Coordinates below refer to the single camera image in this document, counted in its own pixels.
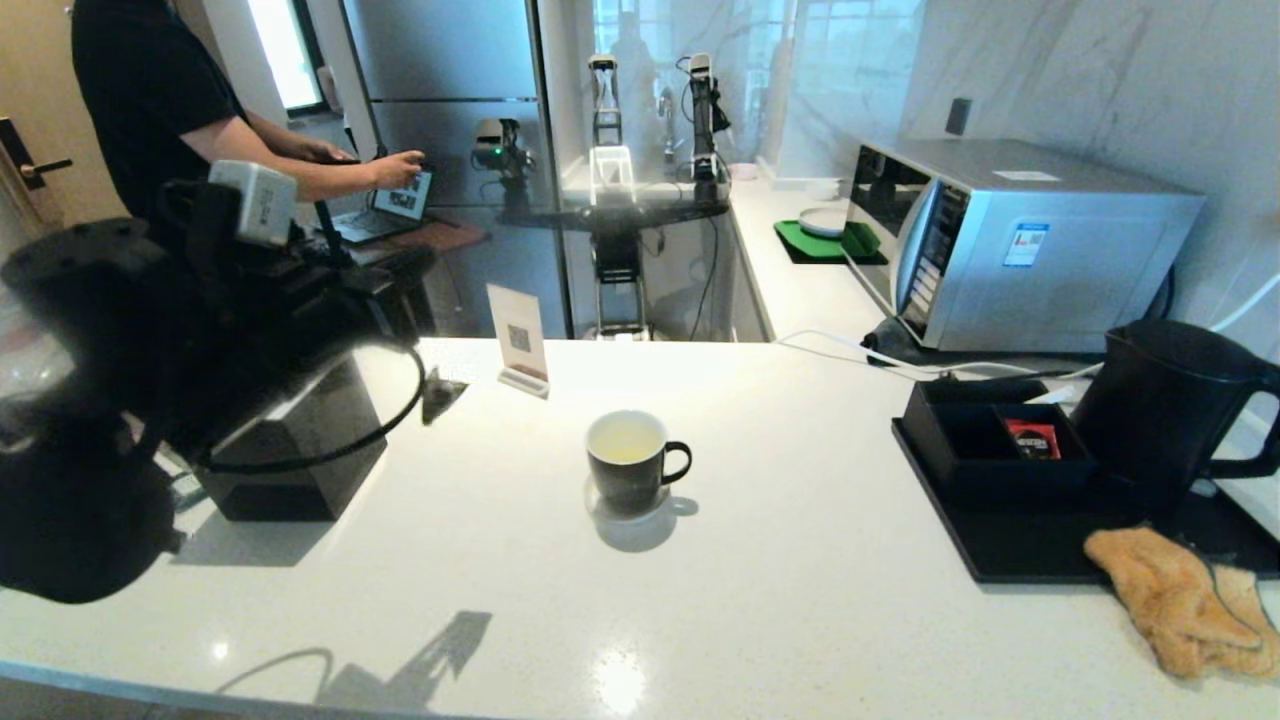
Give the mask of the silver microwave oven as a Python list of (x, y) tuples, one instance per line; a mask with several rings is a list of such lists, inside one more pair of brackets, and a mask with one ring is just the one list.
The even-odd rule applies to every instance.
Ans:
[(852, 272), (918, 348), (1101, 354), (1147, 314), (1204, 202), (1020, 140), (865, 141), (849, 217), (884, 264)]

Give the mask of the wooden table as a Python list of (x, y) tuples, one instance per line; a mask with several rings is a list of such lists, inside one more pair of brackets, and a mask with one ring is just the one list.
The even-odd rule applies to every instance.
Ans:
[[(454, 223), (444, 219), (429, 220), (413, 231), (396, 234), (389, 238), (365, 243), (343, 242), (346, 250), (361, 266), (372, 266), (380, 270), (380, 259), (394, 252), (396, 249), (431, 247), (436, 252), (436, 263), (422, 279), (431, 315), (435, 323), (435, 334), (439, 331), (439, 322), (445, 323), (448, 331), (460, 328), (465, 319), (465, 301), (460, 284), (458, 272), (454, 269), (453, 256), (465, 249), (489, 240), (490, 233), (477, 225)], [(408, 314), (410, 327), (419, 337), (419, 316)]]

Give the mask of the robot behind glass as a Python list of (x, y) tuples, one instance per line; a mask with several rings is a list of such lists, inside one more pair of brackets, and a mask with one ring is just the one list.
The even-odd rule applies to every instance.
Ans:
[(716, 136), (731, 127), (721, 109), (719, 82), (708, 53), (695, 53), (677, 63), (686, 74), (692, 126), (689, 161), (692, 196), (673, 202), (644, 202), (625, 145), (625, 124), (618, 95), (618, 63), (596, 54), (588, 63), (593, 73), (591, 141), (588, 155), (588, 205), (564, 211), (534, 211), (526, 174), (535, 167), (529, 150), (518, 143), (520, 124), (513, 118), (485, 118), (475, 128), (474, 163), (499, 174), (504, 191), (498, 220), (503, 225), (582, 232), (589, 236), (595, 290), (595, 337), (613, 340), (630, 334), (653, 340), (648, 320), (643, 269), (643, 232), (663, 231), (686, 222), (713, 222), (730, 209), (731, 172), (716, 146)]

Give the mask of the black organizer box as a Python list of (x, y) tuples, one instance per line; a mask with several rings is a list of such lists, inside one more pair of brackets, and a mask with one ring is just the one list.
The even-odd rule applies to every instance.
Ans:
[[(908, 456), (946, 498), (972, 502), (1069, 498), (1098, 469), (1057, 405), (1027, 405), (1047, 393), (1036, 379), (918, 382), (895, 421)], [(1020, 456), (1005, 418), (1050, 421), (1056, 427), (1060, 460)]]

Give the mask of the silver refrigerator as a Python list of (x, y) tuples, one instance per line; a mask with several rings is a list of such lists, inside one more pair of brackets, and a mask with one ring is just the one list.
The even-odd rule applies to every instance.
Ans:
[(429, 213), (486, 234), (440, 252), (425, 275), (444, 336), (493, 336), (489, 284), (535, 296), (549, 338), (572, 325), (562, 234), (502, 225), (500, 173), (474, 156), (483, 120), (516, 120), (532, 158), (529, 205), (559, 208), (536, 10), (536, 0), (343, 0), (376, 140), (422, 151), (435, 173)]

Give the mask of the person in black shirt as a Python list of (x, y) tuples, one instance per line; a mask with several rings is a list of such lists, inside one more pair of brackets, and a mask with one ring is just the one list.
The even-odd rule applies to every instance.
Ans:
[(163, 187), (204, 181), (218, 161), (289, 177), (302, 202), (403, 188), (425, 163), (416, 150), (357, 161), (248, 110), (169, 0), (74, 0), (70, 55), (116, 195), (154, 236), (183, 236)]

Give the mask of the bright window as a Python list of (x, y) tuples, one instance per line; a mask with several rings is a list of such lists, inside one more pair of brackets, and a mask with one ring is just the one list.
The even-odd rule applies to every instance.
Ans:
[(247, 0), (271, 82), (289, 118), (326, 109), (311, 42), (300, 13), (301, 3)]

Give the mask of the tea bag with tag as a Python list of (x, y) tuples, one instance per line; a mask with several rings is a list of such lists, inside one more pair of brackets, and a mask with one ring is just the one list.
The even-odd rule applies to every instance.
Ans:
[[(421, 309), (417, 310), (419, 333), (422, 337), (433, 336), (435, 333), (435, 323), (433, 311), (425, 296), (420, 305)], [(439, 416), (447, 413), (468, 388), (470, 383), (445, 378), (440, 374), (439, 366), (433, 366), (426, 375), (425, 388), (420, 395), (422, 424), (425, 427), (431, 425)]]

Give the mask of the red coffee sachet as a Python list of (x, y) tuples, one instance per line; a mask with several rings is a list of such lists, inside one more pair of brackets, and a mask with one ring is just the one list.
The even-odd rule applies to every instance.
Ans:
[(1004, 424), (1021, 457), (1052, 461), (1062, 457), (1059, 433), (1052, 423), (1005, 418)]

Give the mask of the orange cloth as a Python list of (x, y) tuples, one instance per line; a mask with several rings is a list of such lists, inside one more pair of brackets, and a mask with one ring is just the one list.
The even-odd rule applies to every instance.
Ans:
[(1254, 573), (1208, 562), (1149, 527), (1096, 530), (1083, 550), (1165, 673), (1198, 679), (1217, 669), (1280, 682), (1280, 625)]

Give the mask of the black serving tray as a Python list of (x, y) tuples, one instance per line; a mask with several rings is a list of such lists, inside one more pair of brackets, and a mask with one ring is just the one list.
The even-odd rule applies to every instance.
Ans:
[(1280, 582), (1280, 538), (1225, 493), (1215, 498), (1193, 495), (1170, 515), (1152, 518), (1135, 502), (1132, 489), (1108, 477), (1098, 464), (1083, 491), (1069, 498), (1021, 502), (946, 498), (908, 456), (906, 445), (893, 427), (897, 418), (891, 421), (893, 436), (970, 577), (980, 584), (1102, 584), (1105, 573), (1083, 550), (1087, 537), (1096, 530), (1144, 524), (1203, 559), (1251, 570), (1262, 580)]

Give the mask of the black tissue box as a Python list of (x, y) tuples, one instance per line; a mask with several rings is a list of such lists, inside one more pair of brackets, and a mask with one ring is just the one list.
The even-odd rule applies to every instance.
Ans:
[[(320, 379), (280, 420), (262, 419), (223, 445), (215, 462), (259, 465), (317, 457), (380, 427), (353, 359)], [(198, 483), (230, 521), (334, 521), (385, 452), (387, 441), (300, 470), (261, 475), (196, 470)]]

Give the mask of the black ceramic mug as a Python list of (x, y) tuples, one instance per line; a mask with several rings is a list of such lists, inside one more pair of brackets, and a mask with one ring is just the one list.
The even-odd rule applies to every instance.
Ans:
[(649, 512), (668, 486), (692, 469), (692, 450), (671, 439), (660, 419), (621, 409), (595, 419), (585, 434), (591, 479), (603, 503), (622, 516)]

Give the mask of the QR code sign stand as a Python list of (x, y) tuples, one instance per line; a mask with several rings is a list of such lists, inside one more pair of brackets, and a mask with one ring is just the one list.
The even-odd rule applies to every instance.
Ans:
[(538, 398), (550, 395), (545, 336), (536, 296), (486, 284), (502, 368), (497, 379)]

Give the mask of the wooden door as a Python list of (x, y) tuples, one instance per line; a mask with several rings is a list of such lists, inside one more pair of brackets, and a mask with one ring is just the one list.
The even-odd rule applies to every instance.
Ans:
[(28, 236), (127, 217), (102, 160), (70, 54), (74, 0), (0, 0), (0, 119), (13, 123), (32, 167), (68, 160), (31, 190), (0, 145), (0, 197)]

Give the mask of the black electric kettle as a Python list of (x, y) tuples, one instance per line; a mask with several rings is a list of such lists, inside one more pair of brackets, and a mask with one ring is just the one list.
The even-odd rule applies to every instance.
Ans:
[(1193, 483), (1280, 471), (1280, 413), (1256, 456), (1215, 452), (1256, 395), (1280, 402), (1280, 365), (1206, 328), (1143, 319), (1105, 336), (1105, 361), (1071, 415), (1084, 446), (1147, 512), (1174, 512)]

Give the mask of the open laptop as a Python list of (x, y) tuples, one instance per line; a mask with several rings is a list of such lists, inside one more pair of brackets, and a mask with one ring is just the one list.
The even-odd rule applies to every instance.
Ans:
[(424, 169), (406, 187), (376, 190), (364, 210), (333, 219), (335, 232), (346, 242), (365, 243), (416, 229), (425, 218), (433, 179), (434, 170)]

